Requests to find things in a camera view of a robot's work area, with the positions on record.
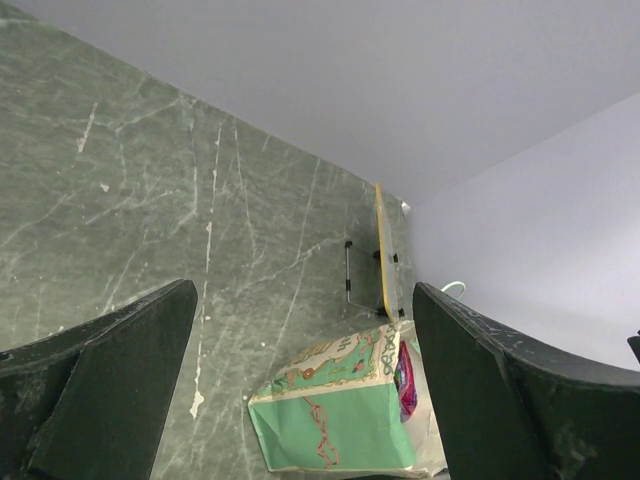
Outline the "green patterned paper bag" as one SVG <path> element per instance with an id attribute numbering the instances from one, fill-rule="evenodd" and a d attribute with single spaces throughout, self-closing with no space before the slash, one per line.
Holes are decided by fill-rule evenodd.
<path id="1" fill-rule="evenodd" d="M 401 341 L 418 396 L 406 422 L 394 383 Z M 432 478 L 447 468 L 411 320 L 301 351 L 251 397 L 248 408 L 271 472 Z"/>

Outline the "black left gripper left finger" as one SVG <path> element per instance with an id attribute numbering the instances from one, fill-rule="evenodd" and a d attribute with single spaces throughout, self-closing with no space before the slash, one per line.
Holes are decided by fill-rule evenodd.
<path id="1" fill-rule="evenodd" d="M 2 352 L 2 478 L 149 478 L 197 302 L 176 280 Z"/>

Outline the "purple Fox's berries candy bag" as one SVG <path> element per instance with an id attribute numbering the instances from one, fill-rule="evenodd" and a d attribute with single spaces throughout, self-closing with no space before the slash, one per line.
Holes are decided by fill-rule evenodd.
<path id="1" fill-rule="evenodd" d="M 400 342 L 394 383 L 398 393 L 400 419 L 406 422 L 417 408 L 418 396 L 411 357 L 405 341 Z"/>

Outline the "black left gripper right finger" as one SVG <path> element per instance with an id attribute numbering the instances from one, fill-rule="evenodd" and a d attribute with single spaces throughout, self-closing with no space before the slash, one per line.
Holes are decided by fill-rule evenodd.
<path id="1" fill-rule="evenodd" d="M 419 283 L 413 313 L 453 479 L 636 479 L 639 374 Z"/>

